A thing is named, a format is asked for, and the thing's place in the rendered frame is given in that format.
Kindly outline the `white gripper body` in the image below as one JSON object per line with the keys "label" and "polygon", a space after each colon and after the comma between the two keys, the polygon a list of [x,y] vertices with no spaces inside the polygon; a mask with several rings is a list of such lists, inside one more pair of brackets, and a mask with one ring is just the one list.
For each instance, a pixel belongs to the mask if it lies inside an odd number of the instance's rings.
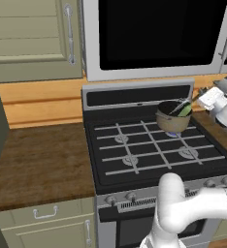
{"label": "white gripper body", "polygon": [[227,105],[227,95],[218,87],[212,87],[198,98],[197,103],[204,109],[221,111]]}

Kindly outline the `grey spatula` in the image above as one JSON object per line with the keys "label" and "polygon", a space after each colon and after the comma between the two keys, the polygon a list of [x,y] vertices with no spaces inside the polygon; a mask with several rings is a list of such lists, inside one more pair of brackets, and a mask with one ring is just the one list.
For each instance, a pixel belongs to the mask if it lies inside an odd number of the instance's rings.
{"label": "grey spatula", "polygon": [[197,94],[195,97],[193,97],[192,99],[185,99],[183,100],[177,107],[175,107],[171,112],[170,112],[170,115],[173,115],[175,114],[177,117],[178,117],[178,114],[181,112],[181,110],[188,104],[191,105],[191,111],[192,111],[192,104],[199,99],[199,97],[201,96],[201,94]]}

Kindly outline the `beige cooking pot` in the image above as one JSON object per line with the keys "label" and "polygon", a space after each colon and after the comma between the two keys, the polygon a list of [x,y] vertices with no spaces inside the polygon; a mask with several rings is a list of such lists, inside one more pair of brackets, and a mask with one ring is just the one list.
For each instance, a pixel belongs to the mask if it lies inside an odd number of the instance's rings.
{"label": "beige cooking pot", "polygon": [[182,101],[165,101],[158,105],[156,122],[160,129],[165,132],[181,133],[187,128],[192,111],[185,117],[177,117],[175,114],[170,115],[170,112],[181,102]]}

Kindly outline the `silver microwave oven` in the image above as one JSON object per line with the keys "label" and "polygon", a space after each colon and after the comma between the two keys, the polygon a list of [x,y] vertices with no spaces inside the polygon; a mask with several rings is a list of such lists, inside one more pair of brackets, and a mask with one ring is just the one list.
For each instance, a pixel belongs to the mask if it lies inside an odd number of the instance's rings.
{"label": "silver microwave oven", "polygon": [[218,74],[227,0],[81,0],[89,81]]}

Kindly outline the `silver black gas stove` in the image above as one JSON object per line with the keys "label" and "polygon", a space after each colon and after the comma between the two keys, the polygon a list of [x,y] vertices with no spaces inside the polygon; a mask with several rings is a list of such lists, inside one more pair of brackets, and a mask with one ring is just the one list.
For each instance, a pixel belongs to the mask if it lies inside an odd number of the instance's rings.
{"label": "silver black gas stove", "polygon": [[178,174],[185,197],[197,195],[208,179],[214,188],[227,188],[227,149],[196,119],[181,133],[165,132],[156,122],[156,111],[164,101],[191,97],[192,78],[156,81],[100,83],[81,90],[83,124],[95,184],[98,246],[98,210],[113,207],[107,196],[115,196],[117,207],[158,197],[160,177]]}

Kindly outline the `black oven door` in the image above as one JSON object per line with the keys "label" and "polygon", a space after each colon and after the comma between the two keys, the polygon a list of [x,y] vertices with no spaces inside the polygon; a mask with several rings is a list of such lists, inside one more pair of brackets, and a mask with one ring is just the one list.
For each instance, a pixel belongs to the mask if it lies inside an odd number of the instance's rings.
{"label": "black oven door", "polygon": [[[155,207],[119,213],[117,207],[98,210],[98,248],[139,248],[151,231]],[[178,235],[187,248],[208,248],[218,219],[202,219]]]}

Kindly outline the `olive base cupboard door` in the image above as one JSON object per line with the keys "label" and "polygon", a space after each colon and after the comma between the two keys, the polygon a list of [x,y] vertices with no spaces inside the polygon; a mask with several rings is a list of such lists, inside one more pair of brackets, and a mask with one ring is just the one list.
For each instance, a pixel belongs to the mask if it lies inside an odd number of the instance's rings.
{"label": "olive base cupboard door", "polygon": [[[86,244],[85,220],[90,220],[91,247]],[[95,248],[93,214],[6,228],[2,233],[9,248]]]}

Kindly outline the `olive drawer front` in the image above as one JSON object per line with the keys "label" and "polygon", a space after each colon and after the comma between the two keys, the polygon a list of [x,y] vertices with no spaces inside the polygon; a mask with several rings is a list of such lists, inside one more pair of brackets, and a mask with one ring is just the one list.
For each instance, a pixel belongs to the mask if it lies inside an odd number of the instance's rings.
{"label": "olive drawer front", "polygon": [[[33,216],[35,208],[41,211],[50,212],[57,205],[58,213],[55,217],[36,220]],[[0,211],[0,228],[13,228],[24,225],[54,221],[65,218],[79,217],[84,214],[92,214],[94,212],[94,199],[83,198],[70,201],[60,201],[24,208]]]}

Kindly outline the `olive wall cupboard door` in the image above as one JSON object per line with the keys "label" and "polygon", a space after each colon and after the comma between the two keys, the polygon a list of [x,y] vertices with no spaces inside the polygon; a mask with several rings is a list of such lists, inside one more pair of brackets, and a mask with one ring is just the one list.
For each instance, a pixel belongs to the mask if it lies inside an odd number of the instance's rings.
{"label": "olive wall cupboard door", "polygon": [[[66,3],[75,65],[68,60]],[[0,0],[0,83],[81,77],[79,0]]]}

